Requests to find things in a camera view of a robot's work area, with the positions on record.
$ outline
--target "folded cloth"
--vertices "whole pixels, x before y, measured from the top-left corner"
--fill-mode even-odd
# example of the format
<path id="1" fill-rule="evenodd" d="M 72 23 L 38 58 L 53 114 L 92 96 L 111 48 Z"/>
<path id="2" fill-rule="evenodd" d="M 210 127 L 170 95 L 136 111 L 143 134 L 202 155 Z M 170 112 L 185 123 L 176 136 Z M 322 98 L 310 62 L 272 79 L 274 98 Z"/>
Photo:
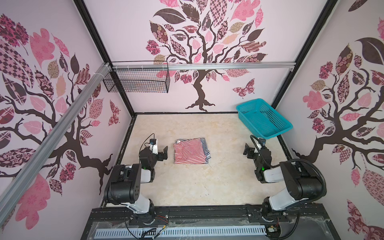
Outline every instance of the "folded cloth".
<path id="1" fill-rule="evenodd" d="M 205 138 L 178 139 L 174 144 L 175 164 L 204 164 L 208 163 L 210 153 Z"/>

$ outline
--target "tree decal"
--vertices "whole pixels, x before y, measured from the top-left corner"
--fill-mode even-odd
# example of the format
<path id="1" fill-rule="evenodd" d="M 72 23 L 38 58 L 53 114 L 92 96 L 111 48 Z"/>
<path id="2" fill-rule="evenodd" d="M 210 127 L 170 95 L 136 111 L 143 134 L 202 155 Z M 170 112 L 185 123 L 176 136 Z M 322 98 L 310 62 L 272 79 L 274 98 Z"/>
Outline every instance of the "tree decal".
<path id="1" fill-rule="evenodd" d="M 321 80 L 314 82 L 311 85 L 313 91 L 303 97 L 307 107 L 314 110 L 308 116 L 316 132 L 314 146 L 309 155 L 292 150 L 297 157 L 315 162 L 324 145 L 334 145 L 332 154 L 339 154 L 340 164 L 352 161 L 351 180 L 354 185 L 357 186 L 362 179 L 370 195 L 384 205 L 384 177 L 367 168 L 371 165 L 384 170 L 384 149 L 371 146 L 372 143 L 384 144 L 384 74 L 376 69 L 363 68 L 363 59 L 383 66 L 384 43 L 376 38 L 357 41 L 362 44 L 362 57 L 354 54 L 347 45 L 335 65 L 327 62 L 320 67 Z M 357 165 L 357 153 L 361 154 L 364 166 Z"/>
<path id="2" fill-rule="evenodd" d="M 266 56 L 256 53 L 266 45 L 265 41 L 255 42 L 263 31 L 257 29 L 263 20 L 263 11 L 256 9 L 260 0 L 230 1 L 233 2 L 232 7 L 237 5 L 232 16 L 227 14 L 227 0 L 212 0 L 210 3 L 207 0 L 189 0 L 180 4 L 176 0 L 160 2 L 172 8 L 161 9 L 154 14 L 149 23 L 155 40 L 149 40 L 146 45 L 152 55 L 158 54 L 154 60 L 159 64 L 162 64 L 161 61 L 172 64 L 260 62 Z M 156 23 L 159 17 L 168 24 Z M 249 73 L 246 69 L 231 69 L 226 73 L 208 69 L 170 71 L 170 76 L 175 76 L 175 82 L 193 83 L 198 99 L 187 109 L 199 106 L 200 110 L 207 112 L 203 106 L 214 104 L 205 99 L 201 82 L 205 79 L 229 81 L 229 77 L 246 73 Z M 234 91 L 241 97 L 253 92 L 251 84 L 236 89 Z"/>
<path id="3" fill-rule="evenodd" d="M 0 39 L 1 79 L 4 81 L 6 90 L 8 91 L 8 95 L 0 95 L 0 102 L 7 105 L 6 108 L 0 109 L 0 125 L 7 124 L 7 126 L 0 127 L 0 149 L 12 142 L 11 137 L 14 137 L 11 135 L 12 132 L 22 140 L 32 140 L 40 145 L 48 136 L 51 129 L 58 123 L 60 116 L 62 116 L 74 102 L 75 91 L 81 93 L 81 89 L 77 86 L 87 84 L 90 79 L 88 64 L 80 70 L 75 55 L 67 58 L 70 54 L 61 40 L 54 37 L 54 41 L 60 50 L 60 55 L 53 56 L 52 53 L 55 45 L 50 42 L 48 31 L 42 28 L 41 36 L 37 33 L 33 33 L 33 36 L 34 38 L 31 37 L 31 49 L 39 63 L 37 66 L 34 66 L 34 74 L 24 58 L 12 48 L 12 46 Z M 44 54 L 40 53 L 41 49 L 46 50 Z M 56 57 L 55 60 L 49 63 L 47 69 L 39 68 L 44 60 L 50 60 L 54 57 Z M 14 78 L 18 79 L 19 82 L 15 82 L 13 80 Z M 33 88 L 34 80 L 37 82 L 35 88 Z M 46 177 L 47 180 L 44 178 L 43 180 L 46 186 L 49 186 L 54 192 L 63 194 L 62 184 L 73 180 L 76 177 L 76 170 L 79 168 L 93 167 L 99 172 L 100 194 L 103 177 L 111 171 L 111 169 L 107 169 L 107 167 L 112 154 L 104 161 L 97 158 L 90 158 L 83 154 L 83 147 L 88 146 L 87 139 L 93 136 L 91 134 L 92 128 L 100 124 L 100 121 L 96 120 L 96 118 L 100 116 L 103 108 L 103 99 L 97 98 L 100 94 L 100 89 L 101 86 L 99 85 L 80 114 L 72 122 L 69 130 L 64 135 L 66 142 L 51 153 L 50 159 L 55 159 L 55 161 L 52 162 L 48 160 L 47 162 L 52 163 L 43 166 L 43 168 L 50 168 Z M 26 102 L 30 102 L 33 108 L 25 109 L 24 105 Z M 112 102 L 111 109 L 113 111 L 111 117 L 112 123 L 117 124 L 117 116 L 120 110 L 115 107 Z M 10 126 L 15 114 L 22 115 L 23 117 Z M 34 119 L 37 121 L 25 121 L 29 116 L 35 116 L 36 118 Z M 41 132 L 44 132 L 44 137 L 37 137 L 36 135 Z M 34 152 L 35 149 L 18 147 L 1 153 L 0 166 L 8 168 L 21 166 L 28 162 Z M 19 172 L 20 171 L 14 174 L 8 174 L 6 171 L 0 171 L 0 177 L 15 177 Z"/>

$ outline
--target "pink wall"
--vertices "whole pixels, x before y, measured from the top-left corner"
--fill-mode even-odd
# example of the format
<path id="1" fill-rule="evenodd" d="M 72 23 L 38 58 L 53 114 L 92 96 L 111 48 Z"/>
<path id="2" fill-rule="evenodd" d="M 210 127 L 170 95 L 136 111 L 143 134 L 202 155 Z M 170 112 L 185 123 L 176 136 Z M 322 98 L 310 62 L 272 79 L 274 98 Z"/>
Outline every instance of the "pink wall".
<path id="1" fill-rule="evenodd" d="M 384 2 L 354 2 L 340 2 L 278 111 L 293 156 L 325 176 L 319 202 L 341 239 L 383 239 Z"/>
<path id="2" fill-rule="evenodd" d="M 178 64 L 220 63 L 226 58 L 231 58 L 230 62 L 246 62 L 239 59 L 255 54 L 258 56 L 253 58 L 263 62 L 294 61 L 325 2 L 153 0 L 148 4 L 148 1 L 117 0 L 105 4 L 103 0 L 92 0 L 86 4 L 113 61 L 155 58 Z M 168 10 L 179 17 L 169 18 L 172 15 L 166 14 Z M 212 30 L 198 29 L 199 22 L 205 26 L 211 22 Z M 243 35 L 247 25 L 249 31 Z M 252 38 L 258 31 L 260 35 Z M 210 70 L 199 71 L 199 78 L 195 79 L 193 70 L 172 72 L 168 93 L 127 95 L 136 112 L 235 111 L 240 103 L 255 98 L 272 103 L 287 71 L 286 68 L 248 69 L 242 74 L 231 74 L 226 70 Z M 190 76 L 190 80 L 175 78 L 178 74 L 180 78 Z M 212 74 L 215 79 L 207 78 Z"/>
<path id="3" fill-rule="evenodd" d="M 0 6 L 3 192 L 102 60 L 71 0 Z M 101 83 L 2 226 L 0 238 L 79 239 L 91 209 L 100 205 L 130 119 L 120 95 Z"/>

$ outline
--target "turquoise plastic basket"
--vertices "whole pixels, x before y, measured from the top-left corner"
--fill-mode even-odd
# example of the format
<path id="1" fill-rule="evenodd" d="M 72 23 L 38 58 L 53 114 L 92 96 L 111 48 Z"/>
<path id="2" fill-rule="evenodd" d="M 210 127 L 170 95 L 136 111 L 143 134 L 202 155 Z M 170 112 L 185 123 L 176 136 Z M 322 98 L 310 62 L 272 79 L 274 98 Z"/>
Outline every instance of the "turquoise plastic basket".
<path id="1" fill-rule="evenodd" d="M 236 107 L 240 120 L 256 137 L 269 139 L 292 129 L 292 124 L 263 99 Z"/>

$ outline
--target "butterfly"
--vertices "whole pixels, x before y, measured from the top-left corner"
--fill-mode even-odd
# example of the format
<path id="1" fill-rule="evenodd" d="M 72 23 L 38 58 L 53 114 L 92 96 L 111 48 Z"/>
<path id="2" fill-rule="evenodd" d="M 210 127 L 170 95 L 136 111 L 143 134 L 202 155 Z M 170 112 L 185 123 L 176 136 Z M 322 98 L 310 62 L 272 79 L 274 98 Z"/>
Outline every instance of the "butterfly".
<path id="1" fill-rule="evenodd" d="M 244 96 L 247 93 L 254 93 L 253 92 L 255 90 L 255 88 L 253 87 L 254 84 L 255 84 L 255 79 L 252 79 L 251 81 L 249 81 L 247 83 L 245 88 L 234 88 L 232 90 L 234 90 L 236 93 L 238 93 L 240 97 L 244 98 Z"/>
<path id="2" fill-rule="evenodd" d="M 109 101 L 109 104 L 111 105 L 111 110 L 112 110 L 112 116 L 110 117 L 109 121 L 108 121 L 108 126 L 112 125 L 112 124 L 117 124 L 119 122 L 119 113 L 120 113 L 120 110 L 118 107 L 115 107 L 115 104 L 110 100 Z"/>

